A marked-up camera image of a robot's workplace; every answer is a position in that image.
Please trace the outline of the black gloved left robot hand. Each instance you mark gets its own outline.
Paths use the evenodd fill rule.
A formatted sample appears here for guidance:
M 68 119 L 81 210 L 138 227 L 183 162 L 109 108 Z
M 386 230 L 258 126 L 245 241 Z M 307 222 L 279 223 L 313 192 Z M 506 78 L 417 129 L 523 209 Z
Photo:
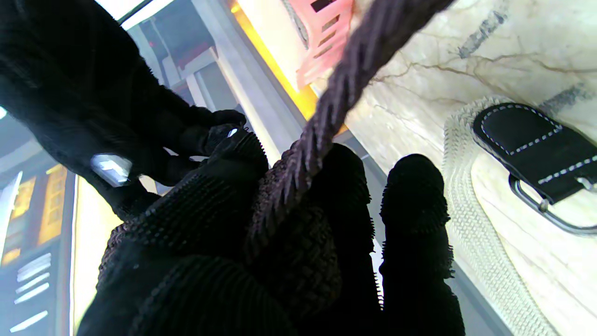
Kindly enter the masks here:
M 400 159 L 382 194 L 383 303 L 364 164 L 334 144 L 277 227 L 252 223 L 267 161 L 257 137 L 224 140 L 175 189 L 115 228 L 79 336 L 464 336 L 446 279 L 444 181 Z

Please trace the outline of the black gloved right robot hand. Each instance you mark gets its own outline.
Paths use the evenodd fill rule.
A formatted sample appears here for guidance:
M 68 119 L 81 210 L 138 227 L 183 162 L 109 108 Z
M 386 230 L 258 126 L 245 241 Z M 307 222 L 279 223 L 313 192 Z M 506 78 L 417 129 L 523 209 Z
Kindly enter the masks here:
M 127 220 L 247 119 L 189 105 L 159 83 L 136 43 L 93 0 L 1 2 L 1 106 Z

